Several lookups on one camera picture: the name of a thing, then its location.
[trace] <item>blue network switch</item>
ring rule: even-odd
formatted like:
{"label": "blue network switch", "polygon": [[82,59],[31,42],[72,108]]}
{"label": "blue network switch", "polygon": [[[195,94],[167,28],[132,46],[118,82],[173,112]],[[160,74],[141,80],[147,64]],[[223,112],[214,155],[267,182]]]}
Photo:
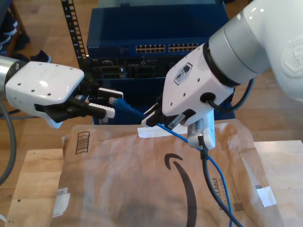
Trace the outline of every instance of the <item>blue network switch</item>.
{"label": "blue network switch", "polygon": [[91,59],[186,55],[228,21],[224,5],[165,5],[93,9]]}

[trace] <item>white label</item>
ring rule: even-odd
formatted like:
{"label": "white label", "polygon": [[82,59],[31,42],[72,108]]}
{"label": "white label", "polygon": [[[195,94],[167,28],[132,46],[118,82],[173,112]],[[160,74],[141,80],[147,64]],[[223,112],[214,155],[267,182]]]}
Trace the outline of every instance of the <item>white label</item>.
{"label": "white label", "polygon": [[67,193],[67,189],[68,188],[62,188],[57,192],[55,207],[53,209],[53,218],[61,216],[68,206],[71,194]]}
{"label": "white label", "polygon": [[168,128],[174,129],[185,118],[184,114],[179,114],[169,125]]}
{"label": "white label", "polygon": [[[187,127],[182,125],[178,125],[173,130],[177,134],[186,134]],[[154,137],[162,137],[162,136],[171,136],[171,134],[159,126],[149,127],[149,128],[138,128],[138,134],[140,138],[154,138]]]}
{"label": "white label", "polygon": [[262,200],[263,206],[268,207],[276,204],[273,192],[271,191],[270,186],[266,188],[257,189],[257,193]]}

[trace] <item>sneaker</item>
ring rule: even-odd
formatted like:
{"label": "sneaker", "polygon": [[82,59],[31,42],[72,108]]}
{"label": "sneaker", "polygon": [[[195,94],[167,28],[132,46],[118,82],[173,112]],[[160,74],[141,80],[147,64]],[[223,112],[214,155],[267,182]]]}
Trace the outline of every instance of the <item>sneaker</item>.
{"label": "sneaker", "polygon": [[5,34],[0,34],[0,44],[6,44],[10,41],[10,36]]}
{"label": "sneaker", "polygon": [[52,62],[51,56],[47,55],[44,51],[40,51],[36,56],[30,57],[31,61],[40,61],[40,62]]}
{"label": "sneaker", "polygon": [[3,33],[10,36],[14,35],[17,32],[17,25],[18,22],[14,19],[13,15],[7,11],[0,28],[0,34]]}

